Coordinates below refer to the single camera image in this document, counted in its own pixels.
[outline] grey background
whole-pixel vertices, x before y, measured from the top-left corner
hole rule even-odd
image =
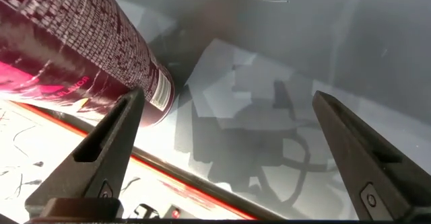
[[[287,218],[357,218],[310,106],[431,173],[431,0],[117,0],[176,82],[136,145]]]

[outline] red light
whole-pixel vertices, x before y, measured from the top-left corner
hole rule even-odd
[[[177,209],[177,210],[174,210],[173,212],[172,212],[172,217],[174,217],[175,219],[178,219],[178,218],[180,218],[180,211]]]

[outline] red edge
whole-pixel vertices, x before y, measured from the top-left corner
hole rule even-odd
[[[18,103],[18,102],[11,102],[11,103],[16,104],[16,105],[32,112],[32,113],[35,113],[35,114],[37,114],[37,115],[39,115],[39,116],[41,116],[41,117],[43,117],[43,118],[45,118],[51,122],[54,122],[55,124],[65,128],[65,129],[67,129],[67,130],[69,130],[69,131],[71,131],[71,132],[73,132],[73,133],[75,133],[81,137],[86,137],[88,134],[82,130],[79,130],[78,128],[76,128],[74,126],[71,126],[70,124],[67,124],[61,120],[58,120],[58,119],[50,116],[47,113],[41,112],[40,110],[38,110],[37,108],[35,108],[29,104],[23,104],[23,103]],[[234,207],[231,207],[229,204],[224,203],[224,202],[200,191],[197,188],[194,188],[192,186],[187,186],[184,182],[181,182],[179,179],[175,178],[174,176],[171,176],[170,174],[167,174],[166,172],[163,172],[162,170],[159,170],[158,168],[143,162],[142,160],[136,158],[136,156],[132,155],[131,159],[137,163],[140,163],[141,165],[143,165],[147,169],[150,169],[151,171],[156,172],[159,175],[162,175],[162,177],[168,178],[172,182],[177,182],[177,183],[180,183],[180,184],[186,186],[187,188],[189,188],[189,190],[193,191],[194,194],[198,194],[200,197],[204,198],[206,201],[212,202],[212,203],[218,205],[219,207],[222,207],[223,209],[226,209],[226,210],[230,211],[231,213],[234,213],[234,214],[238,215],[239,217],[242,217],[243,219],[256,220],[256,218],[254,218],[254,217],[252,217],[246,213],[243,213]]]

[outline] barcode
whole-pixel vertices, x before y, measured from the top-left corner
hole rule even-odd
[[[170,82],[161,71],[159,71],[159,82],[157,84],[156,92],[151,99],[150,103],[157,107],[157,109],[164,111],[168,104],[170,96]]]

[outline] spray can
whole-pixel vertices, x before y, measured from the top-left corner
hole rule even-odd
[[[159,122],[172,77],[115,0],[0,0],[0,98],[100,120],[136,86]]]

